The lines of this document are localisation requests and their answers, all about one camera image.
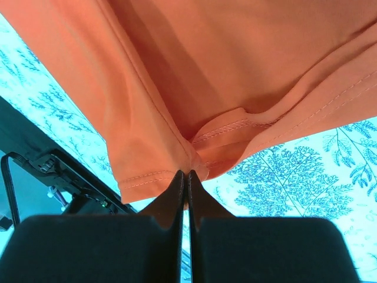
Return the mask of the orange t-shirt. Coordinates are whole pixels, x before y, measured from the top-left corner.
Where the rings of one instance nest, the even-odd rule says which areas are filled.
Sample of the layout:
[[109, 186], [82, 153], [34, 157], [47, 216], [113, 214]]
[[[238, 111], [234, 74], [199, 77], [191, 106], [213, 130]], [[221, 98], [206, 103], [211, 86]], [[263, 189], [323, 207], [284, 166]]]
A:
[[375, 1], [2, 1], [105, 139], [124, 203], [376, 116]]

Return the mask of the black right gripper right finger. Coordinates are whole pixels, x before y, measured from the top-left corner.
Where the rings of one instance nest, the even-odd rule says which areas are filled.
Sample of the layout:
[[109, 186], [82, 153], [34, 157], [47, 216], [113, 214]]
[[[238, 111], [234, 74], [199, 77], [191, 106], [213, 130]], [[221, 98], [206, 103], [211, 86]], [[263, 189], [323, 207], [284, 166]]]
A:
[[193, 282], [358, 282], [329, 220], [236, 217], [187, 177]]

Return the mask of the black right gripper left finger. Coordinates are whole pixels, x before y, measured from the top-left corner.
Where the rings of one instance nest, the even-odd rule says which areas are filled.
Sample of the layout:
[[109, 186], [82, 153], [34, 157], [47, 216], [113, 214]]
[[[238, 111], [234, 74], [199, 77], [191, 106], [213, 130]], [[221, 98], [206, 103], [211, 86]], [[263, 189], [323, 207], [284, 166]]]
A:
[[2, 282], [179, 282], [184, 173], [134, 215], [37, 215], [14, 231]]

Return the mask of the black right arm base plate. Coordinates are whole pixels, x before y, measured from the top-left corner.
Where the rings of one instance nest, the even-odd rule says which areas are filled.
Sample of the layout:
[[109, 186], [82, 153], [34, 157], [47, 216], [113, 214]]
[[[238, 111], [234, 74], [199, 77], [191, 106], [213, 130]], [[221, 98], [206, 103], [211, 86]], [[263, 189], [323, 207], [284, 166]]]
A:
[[63, 214], [137, 213], [132, 205], [122, 204], [120, 197], [102, 180], [60, 150], [51, 150], [34, 162], [9, 152], [1, 157], [1, 176], [11, 214], [7, 219], [9, 226], [17, 227], [21, 223], [9, 166], [11, 159], [47, 186], [49, 195], [61, 204]]

